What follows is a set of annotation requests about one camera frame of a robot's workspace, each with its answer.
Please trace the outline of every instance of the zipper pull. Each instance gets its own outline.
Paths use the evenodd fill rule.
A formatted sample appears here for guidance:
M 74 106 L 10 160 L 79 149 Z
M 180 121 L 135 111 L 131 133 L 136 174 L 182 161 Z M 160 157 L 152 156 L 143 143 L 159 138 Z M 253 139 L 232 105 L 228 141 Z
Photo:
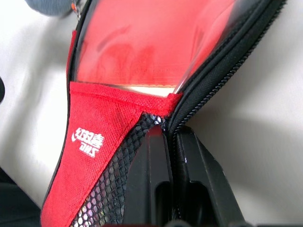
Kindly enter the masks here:
M 74 11 L 74 13 L 77 15 L 77 20 L 79 21 L 81 18 L 81 13 L 78 9 L 77 6 L 77 1 L 76 0 L 71 0 L 71 9 Z

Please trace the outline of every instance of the printed logo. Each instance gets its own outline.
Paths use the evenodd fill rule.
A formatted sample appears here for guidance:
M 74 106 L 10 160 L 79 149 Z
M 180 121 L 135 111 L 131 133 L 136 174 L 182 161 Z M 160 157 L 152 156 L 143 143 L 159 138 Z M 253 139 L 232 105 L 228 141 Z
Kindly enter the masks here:
M 75 142 L 79 140 L 81 142 L 79 150 L 95 157 L 96 153 L 103 145 L 104 137 L 101 134 L 95 134 L 82 128 L 78 128 L 75 133 L 71 135 L 71 141 Z

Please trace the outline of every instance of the black plastic part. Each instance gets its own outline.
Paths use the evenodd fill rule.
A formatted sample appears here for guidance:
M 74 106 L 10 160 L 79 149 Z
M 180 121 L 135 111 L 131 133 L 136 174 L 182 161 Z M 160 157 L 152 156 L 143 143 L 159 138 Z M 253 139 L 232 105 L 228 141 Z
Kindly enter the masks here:
M 128 173 L 123 224 L 163 226 L 171 217 L 172 176 L 160 126 L 145 136 Z
M 185 165 L 182 181 L 176 185 L 181 189 L 177 194 L 181 219 L 192 226 L 226 227 L 244 223 L 221 166 L 189 127 L 178 133 L 176 152 L 177 169 Z
M 4 87 L 4 83 L 0 77 L 0 103 L 2 102 L 3 98 L 5 95 L 5 87 Z

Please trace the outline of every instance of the gray fabric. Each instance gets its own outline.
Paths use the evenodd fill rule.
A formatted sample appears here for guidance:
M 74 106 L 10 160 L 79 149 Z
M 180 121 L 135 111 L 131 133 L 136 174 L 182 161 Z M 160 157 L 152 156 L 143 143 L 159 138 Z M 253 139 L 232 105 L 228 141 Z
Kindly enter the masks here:
M 25 0 L 30 8 L 48 15 L 63 16 L 71 11 L 71 0 Z

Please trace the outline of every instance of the mesh netting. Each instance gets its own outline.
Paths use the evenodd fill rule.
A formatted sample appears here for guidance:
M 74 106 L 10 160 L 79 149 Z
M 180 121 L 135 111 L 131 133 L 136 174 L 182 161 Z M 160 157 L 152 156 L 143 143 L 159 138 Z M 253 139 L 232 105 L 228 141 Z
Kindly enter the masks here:
M 157 124 L 164 127 L 164 120 L 155 115 L 141 116 L 96 182 L 71 227 L 122 223 L 128 169 L 146 132 Z

